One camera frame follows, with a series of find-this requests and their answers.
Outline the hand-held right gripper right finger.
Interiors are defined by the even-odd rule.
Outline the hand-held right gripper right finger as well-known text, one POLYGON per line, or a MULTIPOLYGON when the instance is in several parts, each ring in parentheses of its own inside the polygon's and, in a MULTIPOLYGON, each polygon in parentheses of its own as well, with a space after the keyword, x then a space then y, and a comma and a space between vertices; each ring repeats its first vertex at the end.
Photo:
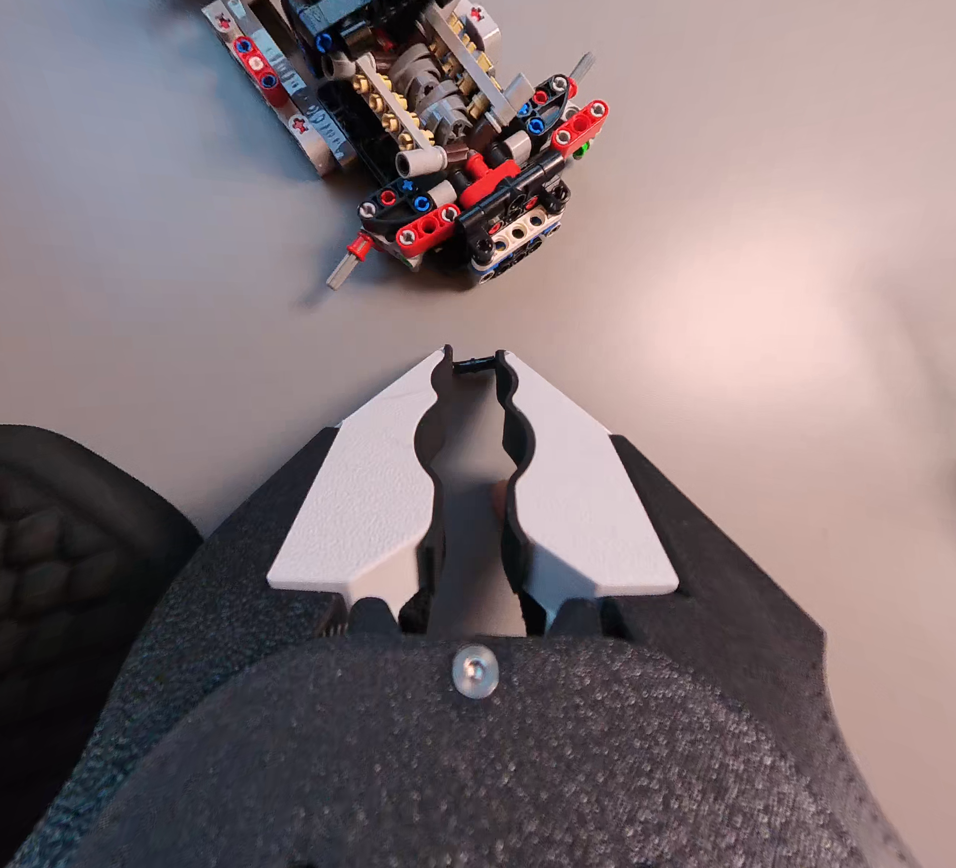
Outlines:
POLYGON ((507 350, 496 354, 505 490, 501 558, 530 635, 570 600, 668 596, 679 578, 611 432, 507 350))

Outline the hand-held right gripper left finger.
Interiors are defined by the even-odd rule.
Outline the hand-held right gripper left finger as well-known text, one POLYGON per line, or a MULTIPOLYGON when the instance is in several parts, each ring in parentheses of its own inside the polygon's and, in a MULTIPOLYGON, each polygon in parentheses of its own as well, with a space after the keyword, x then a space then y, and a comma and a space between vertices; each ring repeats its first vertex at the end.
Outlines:
POLYGON ((275 590, 379 599, 407 634, 424 635, 443 573, 446 344, 325 429, 328 450, 271 564, 275 590))

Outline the lego car model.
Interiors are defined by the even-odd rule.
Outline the lego car model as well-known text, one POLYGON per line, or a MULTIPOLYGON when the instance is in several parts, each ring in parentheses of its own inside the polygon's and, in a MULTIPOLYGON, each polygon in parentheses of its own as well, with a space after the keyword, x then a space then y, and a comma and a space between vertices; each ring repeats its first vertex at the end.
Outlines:
POLYGON ((472 0, 212 0, 203 13, 319 176, 360 165, 376 183, 332 290, 374 252, 411 272, 501 277, 560 229, 567 168, 609 116, 579 101, 590 53, 501 84, 500 28, 472 0))

